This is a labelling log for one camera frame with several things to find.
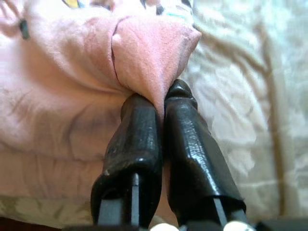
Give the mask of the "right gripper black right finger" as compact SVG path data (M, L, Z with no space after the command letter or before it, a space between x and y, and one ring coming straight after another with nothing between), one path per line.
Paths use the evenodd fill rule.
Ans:
M177 79L165 98L164 151L168 202L178 224L246 222L246 205L189 86Z

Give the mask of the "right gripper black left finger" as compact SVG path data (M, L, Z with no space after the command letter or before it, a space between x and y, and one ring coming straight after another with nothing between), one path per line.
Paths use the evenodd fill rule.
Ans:
M162 190L159 118L146 98L133 94L122 105L121 122L91 190L93 222L148 228Z

